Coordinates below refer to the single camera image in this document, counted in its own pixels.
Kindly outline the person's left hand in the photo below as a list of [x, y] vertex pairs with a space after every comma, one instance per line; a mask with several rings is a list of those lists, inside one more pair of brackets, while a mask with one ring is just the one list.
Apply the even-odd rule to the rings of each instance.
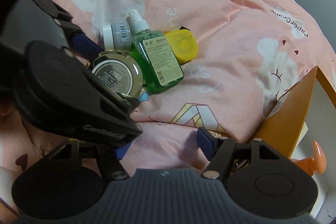
[[1, 102], [0, 118], [1, 118], [1, 124], [17, 122], [18, 111], [12, 102]]

